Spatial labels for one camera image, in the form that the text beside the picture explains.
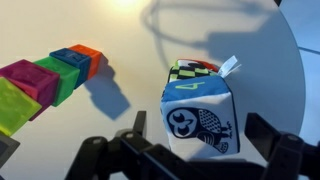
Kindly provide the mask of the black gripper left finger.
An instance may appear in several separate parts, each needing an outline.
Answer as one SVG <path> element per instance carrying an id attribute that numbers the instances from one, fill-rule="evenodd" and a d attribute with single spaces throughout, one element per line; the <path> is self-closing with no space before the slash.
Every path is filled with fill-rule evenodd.
<path id="1" fill-rule="evenodd" d="M 146 111 L 138 111 L 133 127 L 119 130 L 112 140 L 85 139 L 65 180 L 110 180 L 123 173 L 129 180 L 173 180 L 165 164 L 167 149 L 145 139 Z"/>

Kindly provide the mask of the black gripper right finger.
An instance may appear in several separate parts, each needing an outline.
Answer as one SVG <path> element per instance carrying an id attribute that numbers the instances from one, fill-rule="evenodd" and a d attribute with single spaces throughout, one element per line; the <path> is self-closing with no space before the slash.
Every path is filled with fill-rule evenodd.
<path id="1" fill-rule="evenodd" d="M 268 162 L 261 180 L 320 180 L 320 146 L 297 135 L 280 132 L 257 113 L 248 113 L 245 136 Z"/>

